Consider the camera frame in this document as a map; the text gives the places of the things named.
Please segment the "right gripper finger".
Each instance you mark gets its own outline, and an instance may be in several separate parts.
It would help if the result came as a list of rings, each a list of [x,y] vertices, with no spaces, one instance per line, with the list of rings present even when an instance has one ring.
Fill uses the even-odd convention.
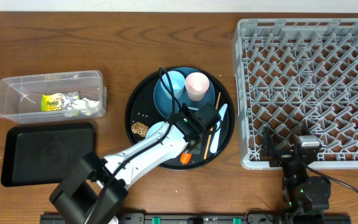
[[[301,124],[300,130],[297,132],[297,136],[310,136],[311,133],[306,123]]]
[[[263,129],[263,143],[261,145],[261,155],[263,157],[272,156],[275,154],[275,144],[268,127]]]

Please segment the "light blue bowl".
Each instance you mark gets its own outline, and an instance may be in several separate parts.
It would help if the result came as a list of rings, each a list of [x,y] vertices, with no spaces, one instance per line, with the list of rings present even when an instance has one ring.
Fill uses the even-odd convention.
[[[151,126],[151,127],[149,128],[149,130],[148,130],[147,133],[146,133],[145,138],[149,138],[149,137],[151,137],[151,136],[152,136],[153,134],[155,134],[155,133],[160,134],[159,129],[160,129],[164,124],[165,124],[164,121],[160,121],[160,122],[158,122],[158,123],[155,123],[153,126]]]

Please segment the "white tissue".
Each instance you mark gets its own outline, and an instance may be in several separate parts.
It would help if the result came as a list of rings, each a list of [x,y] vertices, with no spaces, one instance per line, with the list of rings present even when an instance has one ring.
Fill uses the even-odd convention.
[[[66,110],[66,117],[78,116],[80,113],[85,116],[91,116],[97,111],[98,105],[99,101],[88,98],[69,98],[63,101],[62,109]]]

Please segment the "yellow foil snack wrapper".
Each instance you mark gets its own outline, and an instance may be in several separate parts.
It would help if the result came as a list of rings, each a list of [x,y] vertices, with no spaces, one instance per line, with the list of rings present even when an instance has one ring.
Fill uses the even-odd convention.
[[[71,110],[73,109],[74,101],[79,99],[80,94],[77,91],[42,95],[40,103],[41,111]]]

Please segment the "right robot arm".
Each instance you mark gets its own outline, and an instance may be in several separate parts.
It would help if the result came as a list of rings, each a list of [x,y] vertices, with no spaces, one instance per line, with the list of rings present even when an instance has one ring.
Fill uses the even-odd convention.
[[[308,174],[308,165],[317,160],[320,149],[318,137],[306,128],[289,150],[277,149],[268,127],[263,128],[262,155],[269,158],[270,167],[282,168],[283,199],[290,206],[273,223],[324,223],[322,212],[329,208],[331,182]]]

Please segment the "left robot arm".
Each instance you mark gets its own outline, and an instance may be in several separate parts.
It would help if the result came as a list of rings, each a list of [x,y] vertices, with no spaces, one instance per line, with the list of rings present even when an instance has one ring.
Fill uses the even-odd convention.
[[[183,106],[156,132],[126,150],[103,158],[93,152],[83,156],[49,200],[67,223],[117,223],[116,213],[131,185],[197,146],[220,119],[209,104],[196,111]]]

